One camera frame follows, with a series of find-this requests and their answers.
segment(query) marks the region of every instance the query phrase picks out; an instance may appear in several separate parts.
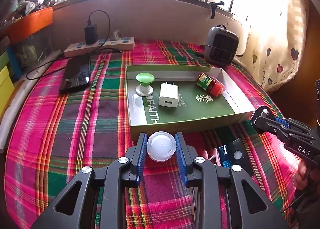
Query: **white usb charger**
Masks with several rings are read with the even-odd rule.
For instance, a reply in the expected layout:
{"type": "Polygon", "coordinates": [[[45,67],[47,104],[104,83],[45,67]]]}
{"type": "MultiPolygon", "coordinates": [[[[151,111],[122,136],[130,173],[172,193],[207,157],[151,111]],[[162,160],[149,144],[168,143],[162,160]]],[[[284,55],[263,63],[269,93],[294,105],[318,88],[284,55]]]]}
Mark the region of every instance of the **white usb charger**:
{"type": "Polygon", "coordinates": [[[163,83],[160,87],[159,105],[175,108],[179,103],[178,86],[163,83]]]}

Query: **power adapter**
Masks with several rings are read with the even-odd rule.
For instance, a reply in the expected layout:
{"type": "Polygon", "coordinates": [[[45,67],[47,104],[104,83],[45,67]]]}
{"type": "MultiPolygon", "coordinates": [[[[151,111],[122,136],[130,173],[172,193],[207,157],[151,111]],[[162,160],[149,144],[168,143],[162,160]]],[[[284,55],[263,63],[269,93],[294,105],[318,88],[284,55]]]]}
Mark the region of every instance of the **power adapter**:
{"type": "Polygon", "coordinates": [[[91,25],[91,20],[88,20],[88,26],[84,28],[84,38],[86,44],[95,44],[98,41],[97,24],[91,25]]]}
{"type": "Polygon", "coordinates": [[[179,89],[177,85],[163,83],[160,87],[159,105],[175,108],[179,103],[179,89]]]}

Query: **green disc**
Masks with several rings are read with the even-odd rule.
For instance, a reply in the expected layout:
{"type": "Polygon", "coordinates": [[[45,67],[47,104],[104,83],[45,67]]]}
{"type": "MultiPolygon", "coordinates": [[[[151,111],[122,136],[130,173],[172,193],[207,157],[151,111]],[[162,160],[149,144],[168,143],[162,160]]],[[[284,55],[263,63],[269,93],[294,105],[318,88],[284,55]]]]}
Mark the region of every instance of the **green disc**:
{"type": "Polygon", "coordinates": [[[140,73],[136,76],[136,79],[142,86],[148,86],[153,83],[155,77],[149,73],[140,73]]]}

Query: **table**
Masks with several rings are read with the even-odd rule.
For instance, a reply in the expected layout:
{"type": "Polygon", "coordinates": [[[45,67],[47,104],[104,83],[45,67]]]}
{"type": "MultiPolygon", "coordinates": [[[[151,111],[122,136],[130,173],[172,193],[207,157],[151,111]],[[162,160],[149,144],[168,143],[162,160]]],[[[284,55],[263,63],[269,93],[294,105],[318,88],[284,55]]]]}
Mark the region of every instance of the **table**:
{"type": "MultiPolygon", "coordinates": [[[[195,56],[197,51],[200,47],[195,44],[139,40],[133,51],[92,56],[91,87],[74,94],[59,94],[63,71],[41,78],[24,103],[7,152],[6,204],[19,227],[30,228],[81,167],[106,166],[134,145],[124,88],[126,65],[209,66],[195,56]]],[[[55,62],[48,71],[65,64],[55,62]]],[[[225,71],[255,108],[267,105],[282,117],[241,67],[231,65],[225,71]]],[[[298,158],[284,150],[275,136],[257,134],[247,120],[184,138],[199,155],[241,138],[255,173],[253,179],[279,210],[289,205],[298,158]]],[[[127,227],[192,228],[191,197],[180,180],[176,159],[156,163],[147,157],[143,176],[138,189],[126,189],[127,227]]]]}

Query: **clear plastic lid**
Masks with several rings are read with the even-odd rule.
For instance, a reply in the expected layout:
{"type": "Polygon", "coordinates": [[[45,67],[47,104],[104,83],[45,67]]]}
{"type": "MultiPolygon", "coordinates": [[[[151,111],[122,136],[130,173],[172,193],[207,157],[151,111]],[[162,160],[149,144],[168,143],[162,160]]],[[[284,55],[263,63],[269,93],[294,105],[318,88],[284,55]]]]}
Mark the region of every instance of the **clear plastic lid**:
{"type": "Polygon", "coordinates": [[[176,140],[172,135],[164,131],[153,133],[147,143],[149,157],[157,162],[163,162],[174,154],[177,148],[176,140]]]}

